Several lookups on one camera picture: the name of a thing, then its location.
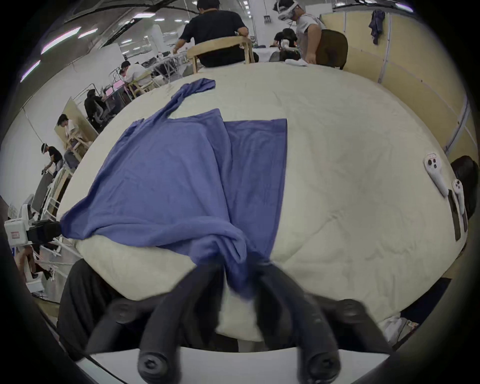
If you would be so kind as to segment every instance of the hanging clothing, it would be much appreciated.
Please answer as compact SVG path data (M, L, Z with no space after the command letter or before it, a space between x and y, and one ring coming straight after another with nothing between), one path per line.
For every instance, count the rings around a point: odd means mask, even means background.
M372 21L368 27L372 29L370 33L373 36L373 43L378 45L378 37L384 32L385 12L376 9L372 12Z

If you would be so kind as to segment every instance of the white tablecloth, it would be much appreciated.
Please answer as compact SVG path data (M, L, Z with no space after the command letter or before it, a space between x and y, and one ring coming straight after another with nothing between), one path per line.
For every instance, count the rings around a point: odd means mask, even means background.
M135 99L88 150L58 217L86 196L131 122L151 116L184 83L201 77L214 79L216 88L186 98L172 118L220 108L225 121L288 120L285 191L271 260L306 290L358 299L380 321L425 293L457 257L467 234L455 241L448 200L426 173L424 157L440 156L447 185L455 176L428 128L380 85L321 66L238 64ZM101 236L81 241L78 249L134 300L170 290L193 268L186 256ZM218 331L258 340L252 304L227 291Z

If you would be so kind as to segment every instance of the wooden partition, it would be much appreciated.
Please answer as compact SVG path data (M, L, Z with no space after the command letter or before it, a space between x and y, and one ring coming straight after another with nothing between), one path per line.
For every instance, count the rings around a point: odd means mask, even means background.
M375 45L368 27L372 11L322 15L327 28L347 37L344 70L381 84L402 100L429 127L451 161L469 155L478 162L462 79L441 42L414 18L386 12L384 33Z

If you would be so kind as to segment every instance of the fluorescent light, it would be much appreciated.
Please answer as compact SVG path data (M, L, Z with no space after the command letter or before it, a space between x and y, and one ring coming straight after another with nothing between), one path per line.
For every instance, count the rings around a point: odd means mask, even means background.
M34 65L32 65L32 66L30 67L30 69L29 69L27 72L24 73L24 75L22 76L20 82L22 82L22 81L25 79L25 77L27 77L27 76L29 75L29 73L30 73L31 71L33 71L36 67L38 67L39 64L40 64L40 60L37 61Z
M145 18L152 17L152 16L155 16L155 14L151 13L151 12L145 12L145 13L137 13L133 18L134 19L145 19Z
M400 4L400 3L395 3L395 6L403 11L407 11L407 12L412 12L413 13L413 9L411 9L408 5L405 5L405 4Z
M85 33L82 33L81 35L78 36L79 39L81 39L84 36L91 35L92 33L95 33L98 30L98 28L92 29L91 31L87 31Z
M45 45L42 49L42 52L40 54L44 54L45 52L47 52L50 48L54 47L55 45L57 45L58 43L62 42L63 40L65 39L68 39L70 36L73 36L73 35L76 35L78 31L80 31L80 28L82 27L78 27L78 28L75 28L75 29L72 29L71 31L68 31L67 33L64 33L63 35L61 36L58 36L56 39L50 41L47 45Z

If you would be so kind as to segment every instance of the person's hand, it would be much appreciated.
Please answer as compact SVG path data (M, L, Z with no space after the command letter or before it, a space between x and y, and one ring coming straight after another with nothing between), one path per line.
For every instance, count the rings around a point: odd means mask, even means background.
M314 53L307 53L307 55L305 56L305 61L309 64L316 64L317 58Z

